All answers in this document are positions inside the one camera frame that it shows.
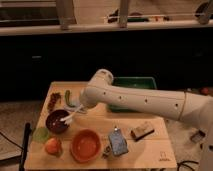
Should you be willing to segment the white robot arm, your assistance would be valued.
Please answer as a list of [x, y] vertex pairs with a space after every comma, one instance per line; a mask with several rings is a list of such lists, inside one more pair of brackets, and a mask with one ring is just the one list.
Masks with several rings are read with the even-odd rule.
[[213, 97], [182, 91], [117, 87], [112, 82], [112, 73], [99, 69], [82, 90], [80, 103], [86, 108], [94, 108], [98, 103], [120, 106], [201, 130], [206, 138], [198, 171], [213, 171]]

